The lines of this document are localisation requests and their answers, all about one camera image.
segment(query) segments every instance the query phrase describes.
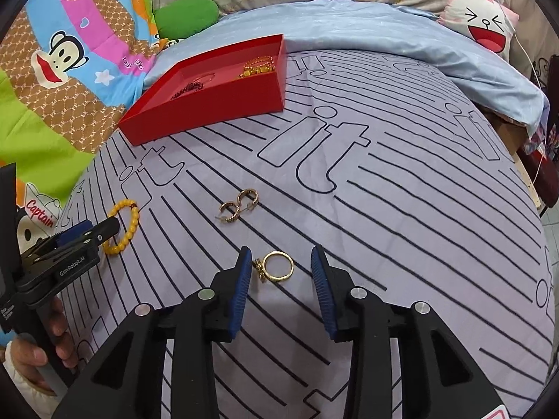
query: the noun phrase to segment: pink stripe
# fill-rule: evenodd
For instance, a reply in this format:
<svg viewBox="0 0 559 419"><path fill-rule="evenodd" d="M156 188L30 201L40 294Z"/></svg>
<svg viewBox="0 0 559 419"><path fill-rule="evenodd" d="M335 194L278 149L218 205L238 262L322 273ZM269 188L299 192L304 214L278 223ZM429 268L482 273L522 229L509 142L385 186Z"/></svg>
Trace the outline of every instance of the pink stripe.
<svg viewBox="0 0 559 419"><path fill-rule="evenodd" d="M148 72L155 56L146 58L142 54L131 55L128 45L118 38L107 25L93 0L60 0L72 25L89 49L118 66L123 74L140 75ZM80 28L83 17L89 19L89 25Z"/></svg>

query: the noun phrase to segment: red box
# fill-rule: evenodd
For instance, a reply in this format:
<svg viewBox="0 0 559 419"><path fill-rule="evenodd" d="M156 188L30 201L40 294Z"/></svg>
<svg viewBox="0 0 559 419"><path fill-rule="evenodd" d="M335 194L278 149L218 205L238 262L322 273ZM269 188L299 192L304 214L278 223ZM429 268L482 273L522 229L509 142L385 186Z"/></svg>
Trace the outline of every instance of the red box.
<svg viewBox="0 0 559 419"><path fill-rule="evenodd" d="M276 70L243 79L243 65L270 56ZM196 127L282 111L287 58L283 35L251 39L187 58L174 65L125 113L118 126L130 143L140 145ZM175 93L205 74L204 88L171 100Z"/></svg>

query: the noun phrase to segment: pink pillow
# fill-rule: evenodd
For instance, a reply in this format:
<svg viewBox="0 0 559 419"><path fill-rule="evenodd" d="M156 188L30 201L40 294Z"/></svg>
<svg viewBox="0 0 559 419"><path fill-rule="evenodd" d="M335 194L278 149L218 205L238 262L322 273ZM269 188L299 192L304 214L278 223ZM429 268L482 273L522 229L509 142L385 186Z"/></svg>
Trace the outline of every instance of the pink pillow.
<svg viewBox="0 0 559 419"><path fill-rule="evenodd" d="M518 14L494 0L448 0L439 23L509 61L510 41L518 19Z"/></svg>

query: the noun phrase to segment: tiled floor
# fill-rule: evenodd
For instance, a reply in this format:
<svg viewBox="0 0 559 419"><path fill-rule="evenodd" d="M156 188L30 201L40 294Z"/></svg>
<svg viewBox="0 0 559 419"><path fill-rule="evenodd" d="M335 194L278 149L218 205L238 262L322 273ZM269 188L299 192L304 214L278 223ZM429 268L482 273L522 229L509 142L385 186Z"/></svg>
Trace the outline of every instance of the tiled floor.
<svg viewBox="0 0 559 419"><path fill-rule="evenodd" d="M555 316L559 316L559 204L546 211L542 217L543 230L546 233L547 246L550 249L553 294L555 296ZM559 326L555 327L554 347L559 343Z"/></svg>

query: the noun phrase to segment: silver screw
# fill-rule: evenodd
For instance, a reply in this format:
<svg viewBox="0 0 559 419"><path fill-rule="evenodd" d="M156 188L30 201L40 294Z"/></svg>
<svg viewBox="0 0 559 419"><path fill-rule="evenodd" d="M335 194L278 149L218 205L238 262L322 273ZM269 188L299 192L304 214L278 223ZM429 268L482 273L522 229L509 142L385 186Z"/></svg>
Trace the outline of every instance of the silver screw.
<svg viewBox="0 0 559 419"><path fill-rule="evenodd" d="M134 313L135 313L136 315L138 315L139 317L144 317L144 316L146 316L151 310L152 310L152 308L149 306L149 304L139 304L139 305L136 306L136 308L134 309Z"/></svg>
<svg viewBox="0 0 559 419"><path fill-rule="evenodd" d="M421 315L426 315L431 311L431 306L426 302L417 302L415 304L415 310L417 310L418 313L421 313Z"/></svg>
<svg viewBox="0 0 559 419"><path fill-rule="evenodd" d="M351 289L350 294L356 299L363 299L367 297L367 290L365 290L365 288L355 287Z"/></svg>
<svg viewBox="0 0 559 419"><path fill-rule="evenodd" d="M202 299L202 301L207 301L215 296L215 291L211 288L204 288L198 292L198 298Z"/></svg>

